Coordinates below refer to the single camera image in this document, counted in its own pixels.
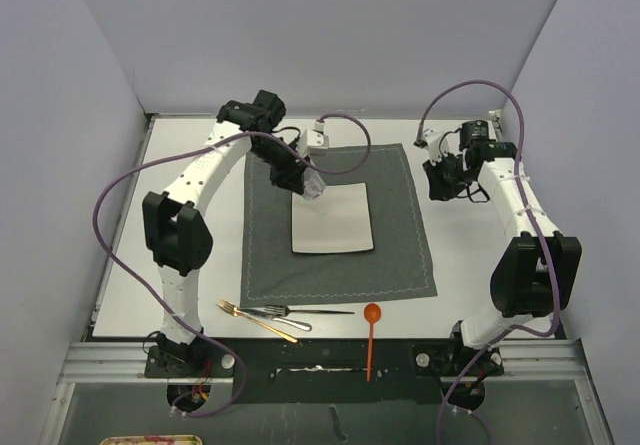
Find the dark grey cloth placemat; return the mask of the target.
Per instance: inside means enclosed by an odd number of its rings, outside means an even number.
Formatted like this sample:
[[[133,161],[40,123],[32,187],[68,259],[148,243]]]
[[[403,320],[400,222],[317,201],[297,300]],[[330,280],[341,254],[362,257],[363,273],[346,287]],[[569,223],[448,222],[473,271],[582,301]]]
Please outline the dark grey cloth placemat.
[[[366,187],[358,215],[372,227],[372,249],[303,254],[292,245],[296,195],[273,186],[269,167],[245,165],[242,306],[404,300],[437,294],[433,261],[403,146],[333,148],[316,158],[329,188]]]

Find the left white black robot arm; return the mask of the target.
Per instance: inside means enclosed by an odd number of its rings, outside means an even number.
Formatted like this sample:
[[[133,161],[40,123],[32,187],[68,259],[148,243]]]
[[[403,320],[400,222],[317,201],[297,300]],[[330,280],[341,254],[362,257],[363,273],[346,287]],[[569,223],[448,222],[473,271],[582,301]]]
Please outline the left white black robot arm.
[[[158,267],[162,298],[170,310],[164,314],[158,336],[159,350],[180,375],[200,370],[204,352],[196,345],[203,331],[198,311],[201,267],[213,249],[213,237],[204,213],[236,163],[251,153],[270,167],[271,183],[302,195],[305,169],[273,131],[286,114],[284,102],[261,90],[251,103],[230,101],[218,112],[203,145],[204,153],[163,191],[149,192],[142,202],[146,247]]]

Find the dark handled silver fork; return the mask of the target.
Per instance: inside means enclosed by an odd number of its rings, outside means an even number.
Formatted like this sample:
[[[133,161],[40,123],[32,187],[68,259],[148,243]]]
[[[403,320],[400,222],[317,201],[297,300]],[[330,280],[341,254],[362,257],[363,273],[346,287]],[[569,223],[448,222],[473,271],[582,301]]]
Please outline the dark handled silver fork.
[[[265,305],[264,311],[277,315],[287,317],[291,314],[310,314],[310,315],[353,315],[353,311],[347,310],[327,310],[327,309],[300,309],[290,308],[284,305]]]

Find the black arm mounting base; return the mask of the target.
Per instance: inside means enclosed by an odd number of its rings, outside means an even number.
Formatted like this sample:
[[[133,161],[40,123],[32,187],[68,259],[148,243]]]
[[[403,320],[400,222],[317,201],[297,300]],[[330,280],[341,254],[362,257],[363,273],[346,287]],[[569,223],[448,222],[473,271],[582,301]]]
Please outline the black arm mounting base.
[[[498,351],[481,358],[454,339],[226,339],[203,342],[180,360],[159,345],[147,349],[149,379],[167,379],[180,404],[201,404],[214,381],[227,380],[241,404],[437,404],[447,383],[463,377],[453,396],[476,405],[484,382],[504,373]]]

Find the white square plate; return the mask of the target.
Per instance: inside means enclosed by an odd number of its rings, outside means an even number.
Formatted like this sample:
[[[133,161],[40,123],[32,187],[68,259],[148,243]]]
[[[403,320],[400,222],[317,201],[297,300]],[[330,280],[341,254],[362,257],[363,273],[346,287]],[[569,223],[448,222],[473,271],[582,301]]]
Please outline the white square plate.
[[[292,197],[291,245],[298,254],[345,254],[374,249],[367,186],[327,186],[314,200]]]

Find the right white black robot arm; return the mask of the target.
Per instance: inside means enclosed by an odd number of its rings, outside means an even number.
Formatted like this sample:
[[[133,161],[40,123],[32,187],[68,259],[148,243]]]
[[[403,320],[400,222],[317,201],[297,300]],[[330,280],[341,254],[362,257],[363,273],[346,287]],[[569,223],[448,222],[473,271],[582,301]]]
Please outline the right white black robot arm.
[[[509,243],[490,278],[487,306],[460,322],[460,340],[445,349],[448,367],[469,373],[481,361],[479,348],[539,317],[553,322],[569,304],[582,256],[575,237],[564,235],[541,206],[525,174],[519,147],[492,137],[485,120],[452,132],[428,129],[416,146],[433,201],[480,193],[497,213]]]

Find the clear plastic cup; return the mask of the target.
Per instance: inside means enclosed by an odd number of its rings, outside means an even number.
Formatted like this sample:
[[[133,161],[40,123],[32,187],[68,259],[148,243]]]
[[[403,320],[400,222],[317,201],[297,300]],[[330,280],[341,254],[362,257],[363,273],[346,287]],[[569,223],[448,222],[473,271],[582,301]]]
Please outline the clear plastic cup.
[[[319,198],[326,188],[326,183],[321,174],[310,167],[306,168],[303,172],[302,185],[303,191],[301,197],[307,201]]]

